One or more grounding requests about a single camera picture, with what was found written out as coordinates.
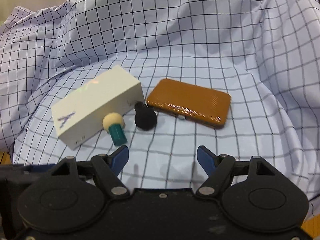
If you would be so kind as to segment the brown leather case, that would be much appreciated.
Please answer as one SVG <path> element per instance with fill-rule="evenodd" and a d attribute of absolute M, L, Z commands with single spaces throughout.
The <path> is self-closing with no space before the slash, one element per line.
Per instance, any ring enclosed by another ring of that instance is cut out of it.
<path fill-rule="evenodd" d="M 221 128 L 226 123 L 231 96 L 211 88 L 162 79 L 146 98 L 146 104 L 164 113 Z"/>

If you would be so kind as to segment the checkered lavender cloth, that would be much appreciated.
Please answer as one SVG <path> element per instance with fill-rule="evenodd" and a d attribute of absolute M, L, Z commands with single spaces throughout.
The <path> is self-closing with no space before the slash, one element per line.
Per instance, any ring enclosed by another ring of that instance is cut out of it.
<path fill-rule="evenodd" d="M 19 164 L 88 160 L 115 146 L 101 131 L 75 150 L 55 132 L 51 107 L 122 66 L 149 94 L 163 78 L 231 95 L 212 129 L 163 113 L 143 132 L 125 115 L 130 188 L 198 187 L 204 145 L 238 160 L 259 155 L 308 198 L 319 195 L 317 0 L 67 0 L 16 7 L 1 26 L 1 149 Z"/>

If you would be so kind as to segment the black round sponge puff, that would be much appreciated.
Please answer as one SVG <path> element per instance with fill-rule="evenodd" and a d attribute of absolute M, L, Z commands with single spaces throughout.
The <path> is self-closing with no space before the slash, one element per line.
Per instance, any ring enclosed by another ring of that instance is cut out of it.
<path fill-rule="evenodd" d="M 144 102 L 135 104 L 135 124 L 138 128 L 149 131 L 157 125 L 157 115 L 153 109 L 149 108 Z"/>

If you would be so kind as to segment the white phone box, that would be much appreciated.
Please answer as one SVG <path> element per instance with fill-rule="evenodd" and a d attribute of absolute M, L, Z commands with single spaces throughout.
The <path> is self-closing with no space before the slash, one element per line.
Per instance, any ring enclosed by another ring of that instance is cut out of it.
<path fill-rule="evenodd" d="M 140 81 L 115 66 L 52 105 L 57 137 L 73 150 L 103 129 L 106 115 L 124 115 L 143 100 Z"/>

